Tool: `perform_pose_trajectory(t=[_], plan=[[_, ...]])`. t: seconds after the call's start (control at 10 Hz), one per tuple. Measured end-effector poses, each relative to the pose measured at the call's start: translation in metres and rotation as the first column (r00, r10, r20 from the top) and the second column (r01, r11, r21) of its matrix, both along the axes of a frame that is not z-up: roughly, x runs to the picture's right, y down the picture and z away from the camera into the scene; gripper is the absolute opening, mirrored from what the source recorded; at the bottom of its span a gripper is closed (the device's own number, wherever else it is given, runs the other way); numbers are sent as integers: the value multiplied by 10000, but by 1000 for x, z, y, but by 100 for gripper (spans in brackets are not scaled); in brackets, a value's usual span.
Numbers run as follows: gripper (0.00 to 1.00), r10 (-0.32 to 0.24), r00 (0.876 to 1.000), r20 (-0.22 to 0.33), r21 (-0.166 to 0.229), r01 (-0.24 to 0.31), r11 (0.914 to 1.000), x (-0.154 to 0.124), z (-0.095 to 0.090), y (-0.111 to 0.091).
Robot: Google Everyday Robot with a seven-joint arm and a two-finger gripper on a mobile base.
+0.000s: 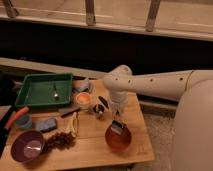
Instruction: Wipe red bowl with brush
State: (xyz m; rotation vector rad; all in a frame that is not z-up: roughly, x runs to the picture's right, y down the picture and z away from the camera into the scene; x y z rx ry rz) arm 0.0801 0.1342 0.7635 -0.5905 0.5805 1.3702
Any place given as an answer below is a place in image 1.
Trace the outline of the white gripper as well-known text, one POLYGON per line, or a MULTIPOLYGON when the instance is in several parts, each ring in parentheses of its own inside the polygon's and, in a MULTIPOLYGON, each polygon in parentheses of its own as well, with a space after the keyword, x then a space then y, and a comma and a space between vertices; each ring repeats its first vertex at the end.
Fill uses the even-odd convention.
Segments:
POLYGON ((120 112, 124 111, 125 106, 127 105, 127 94, 126 93, 110 93, 109 94, 109 105, 105 98, 102 96, 98 96, 99 100, 103 103, 103 105, 113 112, 115 112, 115 117, 121 117, 120 112))

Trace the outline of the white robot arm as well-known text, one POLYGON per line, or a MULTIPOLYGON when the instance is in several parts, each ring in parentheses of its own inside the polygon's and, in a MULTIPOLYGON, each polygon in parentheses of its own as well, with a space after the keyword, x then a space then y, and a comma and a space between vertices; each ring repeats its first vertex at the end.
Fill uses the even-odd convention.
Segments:
POLYGON ((213 171, 213 69, 135 75, 120 65, 102 81, 113 113, 129 92, 176 102, 171 171, 213 171))

